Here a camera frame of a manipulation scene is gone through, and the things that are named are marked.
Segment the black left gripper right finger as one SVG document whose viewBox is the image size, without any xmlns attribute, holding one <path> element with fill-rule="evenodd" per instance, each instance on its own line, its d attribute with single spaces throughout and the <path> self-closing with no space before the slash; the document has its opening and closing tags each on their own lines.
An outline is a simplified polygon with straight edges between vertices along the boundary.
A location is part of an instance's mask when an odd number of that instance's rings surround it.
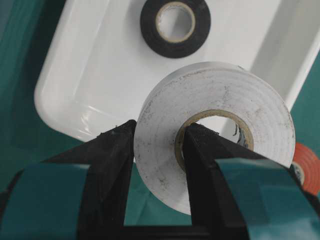
<svg viewBox="0 0 320 240">
<path fill-rule="evenodd" d="M 197 123 L 183 158 L 192 224 L 213 240 L 319 239 L 319 199 L 292 170 Z"/>
</svg>

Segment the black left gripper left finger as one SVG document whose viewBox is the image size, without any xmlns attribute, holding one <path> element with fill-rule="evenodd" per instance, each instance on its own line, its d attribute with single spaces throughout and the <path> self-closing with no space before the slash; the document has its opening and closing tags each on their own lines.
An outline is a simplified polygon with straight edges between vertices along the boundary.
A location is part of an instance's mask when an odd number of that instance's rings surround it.
<svg viewBox="0 0 320 240">
<path fill-rule="evenodd" d="M 136 121 L 18 171 L 0 194 L 3 240 L 115 240 L 124 225 Z"/>
</svg>

